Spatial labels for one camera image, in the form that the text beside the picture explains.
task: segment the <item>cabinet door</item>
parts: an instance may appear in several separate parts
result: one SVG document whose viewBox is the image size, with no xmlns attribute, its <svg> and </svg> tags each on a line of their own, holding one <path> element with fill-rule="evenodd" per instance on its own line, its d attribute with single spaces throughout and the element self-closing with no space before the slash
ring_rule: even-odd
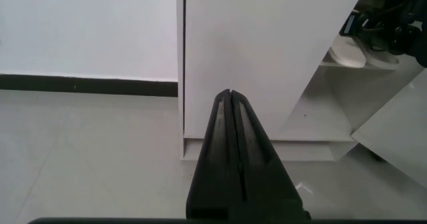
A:
<svg viewBox="0 0 427 224">
<path fill-rule="evenodd" d="M 352 137 L 427 187 L 427 71 L 423 70 Z"/>
<path fill-rule="evenodd" d="M 274 139 L 357 1 L 186 0 L 185 137 L 235 89 Z"/>
</svg>

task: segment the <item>black baseboard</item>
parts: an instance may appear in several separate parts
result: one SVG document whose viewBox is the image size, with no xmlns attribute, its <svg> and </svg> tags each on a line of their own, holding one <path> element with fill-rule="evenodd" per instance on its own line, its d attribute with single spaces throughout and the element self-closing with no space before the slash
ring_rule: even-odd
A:
<svg viewBox="0 0 427 224">
<path fill-rule="evenodd" d="M 177 82 L 0 75 L 0 89 L 177 97 Z"/>
</svg>

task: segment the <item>white floor tile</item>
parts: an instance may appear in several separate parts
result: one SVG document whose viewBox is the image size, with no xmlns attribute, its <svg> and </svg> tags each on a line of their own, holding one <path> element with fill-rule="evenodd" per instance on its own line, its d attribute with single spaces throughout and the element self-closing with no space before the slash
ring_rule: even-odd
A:
<svg viewBox="0 0 427 224">
<path fill-rule="evenodd" d="M 295 185 L 310 189 L 302 198 L 315 219 L 427 219 L 427 190 L 361 146 L 337 163 L 284 166 Z"/>
<path fill-rule="evenodd" d="M 179 160 L 176 98 L 0 91 L 0 118 L 2 223 L 21 207 L 19 224 L 185 218 L 196 163 Z M 427 190 L 363 148 L 284 165 L 315 219 L 427 219 Z"/>
<path fill-rule="evenodd" d="M 121 205 L 72 144 L 54 146 L 16 223 L 40 217 L 121 217 Z"/>
<path fill-rule="evenodd" d="M 72 196 L 50 195 L 52 187 L 36 193 L 35 188 L 22 211 L 24 217 L 19 220 L 25 222 L 52 215 L 86 217 L 93 213 L 115 217 L 185 218 L 185 202 L 195 163 L 179 160 L 177 99 L 82 94 L 75 102 L 59 144 L 72 145 L 88 166 L 67 172 L 87 171 L 92 177 L 99 177 L 120 211 L 109 212 L 107 210 L 112 207 L 96 201 L 90 202 L 93 206 L 83 211 Z M 58 180 L 57 175 L 49 174 L 56 172 L 48 164 L 59 169 L 62 165 L 70 165 L 55 157 L 53 150 L 36 182 L 36 187 L 42 190 L 43 186 Z M 81 182 L 88 177 L 89 174 L 82 175 Z M 64 181 L 59 181 L 55 188 L 82 192 L 70 188 Z M 83 193 L 82 199 L 91 200 L 90 191 L 83 190 Z M 58 203 L 66 200 L 66 208 L 59 209 Z"/>
<path fill-rule="evenodd" d="M 0 217 L 14 223 L 68 111 L 58 93 L 0 91 Z"/>
</svg>

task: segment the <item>floor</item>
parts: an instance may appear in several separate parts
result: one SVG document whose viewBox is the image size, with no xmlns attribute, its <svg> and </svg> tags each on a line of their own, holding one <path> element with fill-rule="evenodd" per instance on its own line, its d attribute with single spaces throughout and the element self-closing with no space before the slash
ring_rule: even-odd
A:
<svg viewBox="0 0 427 224">
<path fill-rule="evenodd" d="M 185 218 L 177 99 L 0 91 L 0 218 Z M 284 163 L 313 218 L 427 219 L 427 190 L 357 147 Z"/>
</svg>

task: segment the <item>black object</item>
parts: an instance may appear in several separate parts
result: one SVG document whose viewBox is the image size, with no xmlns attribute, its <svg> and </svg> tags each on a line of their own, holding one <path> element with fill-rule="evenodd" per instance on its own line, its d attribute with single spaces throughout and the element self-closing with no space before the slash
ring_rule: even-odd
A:
<svg viewBox="0 0 427 224">
<path fill-rule="evenodd" d="M 249 101 L 229 89 L 213 102 L 186 214 L 187 220 L 40 218 L 30 224 L 427 223 L 311 220 Z"/>
<path fill-rule="evenodd" d="M 178 83 L 36 75 L 0 75 L 0 89 L 177 97 Z"/>
<path fill-rule="evenodd" d="M 412 26 L 422 22 L 421 30 Z M 427 67 L 427 0 L 384 0 L 381 8 L 353 11 L 340 31 L 373 51 L 407 54 Z"/>
</svg>

